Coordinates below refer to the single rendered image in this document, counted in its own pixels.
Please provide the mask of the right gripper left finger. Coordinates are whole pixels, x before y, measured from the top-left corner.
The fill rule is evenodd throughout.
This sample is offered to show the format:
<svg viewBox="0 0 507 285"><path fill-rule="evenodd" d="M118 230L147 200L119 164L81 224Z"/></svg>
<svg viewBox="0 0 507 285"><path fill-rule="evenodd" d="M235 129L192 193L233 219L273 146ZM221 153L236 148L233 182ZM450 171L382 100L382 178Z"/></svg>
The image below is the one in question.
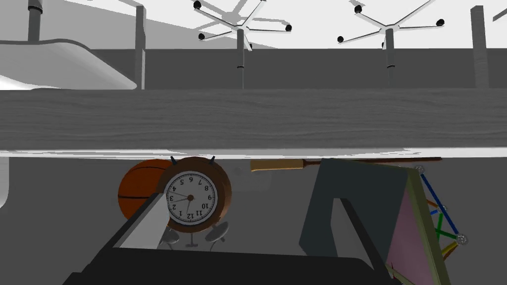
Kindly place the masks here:
<svg viewBox="0 0 507 285"><path fill-rule="evenodd" d="M114 247L155 249L169 220L170 214L165 195L154 193L116 231L102 250Z"/></svg>

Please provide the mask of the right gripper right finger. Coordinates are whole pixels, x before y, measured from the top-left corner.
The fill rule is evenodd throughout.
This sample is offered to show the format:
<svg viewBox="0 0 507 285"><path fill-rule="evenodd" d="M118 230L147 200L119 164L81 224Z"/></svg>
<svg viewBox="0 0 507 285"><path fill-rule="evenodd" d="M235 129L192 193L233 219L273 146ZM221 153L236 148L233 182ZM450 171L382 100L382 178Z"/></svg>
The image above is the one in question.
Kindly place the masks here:
<svg viewBox="0 0 507 285"><path fill-rule="evenodd" d="M393 222L367 213L366 202L333 199L332 234L339 257L365 262L377 274L388 274L386 260L393 237Z"/></svg>

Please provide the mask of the orange basketball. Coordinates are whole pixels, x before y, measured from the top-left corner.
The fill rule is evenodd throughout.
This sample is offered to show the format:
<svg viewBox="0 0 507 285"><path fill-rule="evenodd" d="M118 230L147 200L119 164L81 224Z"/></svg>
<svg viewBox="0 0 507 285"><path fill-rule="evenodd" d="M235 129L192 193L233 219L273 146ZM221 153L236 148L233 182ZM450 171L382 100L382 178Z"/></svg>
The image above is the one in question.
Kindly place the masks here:
<svg viewBox="0 0 507 285"><path fill-rule="evenodd" d="M172 162L162 159L142 161L132 167L122 178L118 189L118 205L126 219L155 193L163 172L172 166Z"/></svg>

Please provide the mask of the dark grey and pink book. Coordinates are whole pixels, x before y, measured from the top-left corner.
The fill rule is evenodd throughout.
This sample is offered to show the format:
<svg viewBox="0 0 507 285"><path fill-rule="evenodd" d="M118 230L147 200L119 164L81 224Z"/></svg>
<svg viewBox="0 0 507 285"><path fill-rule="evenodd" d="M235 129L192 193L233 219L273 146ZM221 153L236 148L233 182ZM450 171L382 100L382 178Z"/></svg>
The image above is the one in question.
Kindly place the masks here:
<svg viewBox="0 0 507 285"><path fill-rule="evenodd" d="M339 257L331 228L339 199L369 263ZM451 285L419 172L352 160L322 159L299 245L314 256L325 285Z"/></svg>

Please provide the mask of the brown round alarm clock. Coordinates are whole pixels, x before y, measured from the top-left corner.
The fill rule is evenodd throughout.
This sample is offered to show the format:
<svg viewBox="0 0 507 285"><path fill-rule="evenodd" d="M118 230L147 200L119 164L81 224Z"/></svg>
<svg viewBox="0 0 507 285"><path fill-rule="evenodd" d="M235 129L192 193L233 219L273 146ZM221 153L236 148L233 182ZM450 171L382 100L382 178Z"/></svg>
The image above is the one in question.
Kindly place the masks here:
<svg viewBox="0 0 507 285"><path fill-rule="evenodd" d="M225 242L228 222L221 223L232 198L232 187L225 170L204 157L172 159L161 175L156 192L165 195L169 222L159 242L169 247L179 240L179 233L211 231L205 240L212 246Z"/></svg>

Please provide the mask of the colourful rod and ball toy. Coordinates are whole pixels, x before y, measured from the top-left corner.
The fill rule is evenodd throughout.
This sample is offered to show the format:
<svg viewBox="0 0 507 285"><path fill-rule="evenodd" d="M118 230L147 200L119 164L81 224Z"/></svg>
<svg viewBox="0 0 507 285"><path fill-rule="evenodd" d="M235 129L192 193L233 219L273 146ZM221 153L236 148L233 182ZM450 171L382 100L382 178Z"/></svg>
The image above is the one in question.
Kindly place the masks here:
<svg viewBox="0 0 507 285"><path fill-rule="evenodd" d="M425 168L422 165L416 165L414 168L418 171L422 182L428 189L429 194L433 199L426 199L426 202L429 206L432 207L432 209L430 209L430 216L437 215L437 223L435 225L437 241L440 242L441 237L447 237L452 241L441 249L443 260L446 261L457 248L467 245L469 243L469 238L467 235L460 232L457 229L455 223L453 223L452 219L449 216L447 207L441 202L437 193L426 178Z"/></svg>

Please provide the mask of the wooden cricket bat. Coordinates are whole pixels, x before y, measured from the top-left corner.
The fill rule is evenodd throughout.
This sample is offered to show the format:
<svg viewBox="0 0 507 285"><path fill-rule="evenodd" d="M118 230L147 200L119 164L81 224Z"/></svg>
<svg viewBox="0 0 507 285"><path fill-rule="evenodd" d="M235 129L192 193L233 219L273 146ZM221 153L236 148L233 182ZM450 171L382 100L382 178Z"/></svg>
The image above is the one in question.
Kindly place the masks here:
<svg viewBox="0 0 507 285"><path fill-rule="evenodd" d="M303 169L309 165L320 165L323 159L309 161L306 159L274 159L274 160L251 160L250 168L252 172L265 170L291 170ZM402 158L369 158L369 159L352 159L352 161L365 163L409 163L409 162L430 162L441 161L441 157L402 157Z"/></svg>

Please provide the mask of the grey wooden table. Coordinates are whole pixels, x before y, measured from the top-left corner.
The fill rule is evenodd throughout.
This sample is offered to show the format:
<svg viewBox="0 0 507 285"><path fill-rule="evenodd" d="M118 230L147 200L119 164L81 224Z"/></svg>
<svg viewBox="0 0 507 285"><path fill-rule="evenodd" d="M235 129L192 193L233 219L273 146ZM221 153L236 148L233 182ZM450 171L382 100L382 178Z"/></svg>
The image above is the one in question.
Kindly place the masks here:
<svg viewBox="0 0 507 285"><path fill-rule="evenodd" d="M238 88L237 50L145 53L144 89L0 91L0 152L50 156L206 155L507 157L507 68L492 84L474 52L343 46L361 28L346 0L274 0L295 48L254 49Z"/></svg>

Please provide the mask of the white seat office chair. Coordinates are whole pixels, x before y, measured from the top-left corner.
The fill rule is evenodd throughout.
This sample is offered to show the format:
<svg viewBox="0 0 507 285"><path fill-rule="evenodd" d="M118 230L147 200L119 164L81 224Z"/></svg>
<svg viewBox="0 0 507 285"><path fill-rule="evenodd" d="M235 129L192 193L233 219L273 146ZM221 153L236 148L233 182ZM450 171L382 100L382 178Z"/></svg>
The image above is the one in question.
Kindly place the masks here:
<svg viewBox="0 0 507 285"><path fill-rule="evenodd" d="M40 40L42 11L42 0L0 0L0 91L138 86L80 42Z"/></svg>

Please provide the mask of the office chair with castor base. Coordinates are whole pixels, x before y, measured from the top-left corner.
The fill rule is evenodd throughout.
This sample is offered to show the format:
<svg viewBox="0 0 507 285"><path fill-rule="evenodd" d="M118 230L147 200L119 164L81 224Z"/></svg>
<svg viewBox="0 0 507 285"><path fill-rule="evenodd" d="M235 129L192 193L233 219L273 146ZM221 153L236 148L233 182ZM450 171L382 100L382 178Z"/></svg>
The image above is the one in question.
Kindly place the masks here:
<svg viewBox="0 0 507 285"><path fill-rule="evenodd" d="M371 36L374 36L377 34L384 35L382 49L385 50L385 52L386 52L386 64L387 64L386 70L387 70L387 78L388 78L388 87L394 88L394 87L396 87L394 34L395 34L395 32L397 32L399 30L427 30L427 29L442 28L443 25L445 24L445 21L443 19L439 19L436 22L436 24L432 25L432 26L407 26L407 27L401 26L403 23L405 23L406 21L411 19L413 16L418 14L421 10L423 10L424 8L426 8L428 5L430 5L431 3L435 2L435 1L436 0L428 0L427 2L425 2L424 4L422 4L421 6L416 8L415 10L413 10L412 12L408 13L403 18L401 18L400 20L398 20L397 22L395 22L393 24L383 24L371 17L366 16L362 12L363 4L356 2L355 6L354 6L355 16L357 16L358 18L360 18L368 23L373 24L374 26L378 27L379 29L376 32L365 34L362 36L358 36L356 38L352 38L349 40L345 40L342 36L339 36L337 38L337 42L339 44L343 44L343 43L353 42L353 41L357 41L359 39L371 37Z"/></svg>
<svg viewBox="0 0 507 285"><path fill-rule="evenodd" d="M267 3L267 0L259 0L257 6L250 13L248 17L241 24L232 24L226 20L218 18L214 15L211 15L202 10L202 2L199 0L195 0L193 3L194 11L206 16L207 18L217 21L219 24L224 25L229 28L228 32L207 37L203 33L198 35L198 39L200 41L211 41L219 38L224 38L227 35L234 34L236 35L236 43L237 43L237 67L238 70L238 88L243 89L245 87L245 50L252 51L252 45L247 38L247 34L254 33L275 33L275 34L290 34L292 32L292 25L286 24L284 30L266 30L266 29L251 29L249 24L254 20L254 17L257 16L260 9Z"/></svg>

